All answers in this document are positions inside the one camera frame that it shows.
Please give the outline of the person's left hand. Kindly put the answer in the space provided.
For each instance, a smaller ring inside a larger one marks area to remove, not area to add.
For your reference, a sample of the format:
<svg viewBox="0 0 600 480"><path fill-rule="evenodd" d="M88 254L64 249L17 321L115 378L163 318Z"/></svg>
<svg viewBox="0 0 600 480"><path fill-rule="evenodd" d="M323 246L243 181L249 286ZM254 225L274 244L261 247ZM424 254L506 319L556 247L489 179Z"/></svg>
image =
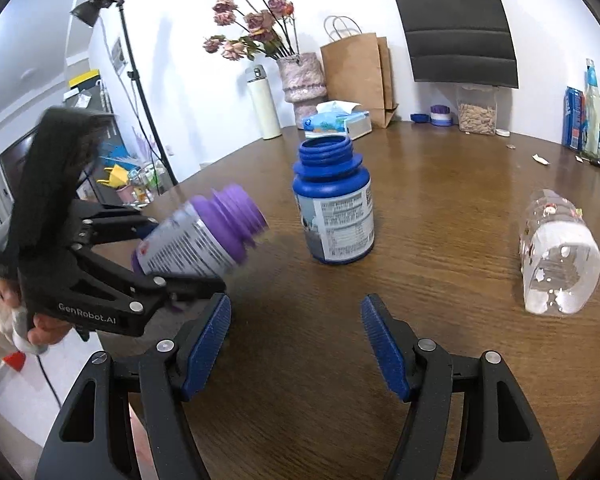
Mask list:
<svg viewBox="0 0 600 480"><path fill-rule="evenodd" d="M9 310L12 341L19 350L58 344L72 329L70 323L42 313L33 315L29 327L28 312L22 305L18 285L4 278L0 278L0 305Z"/></svg>

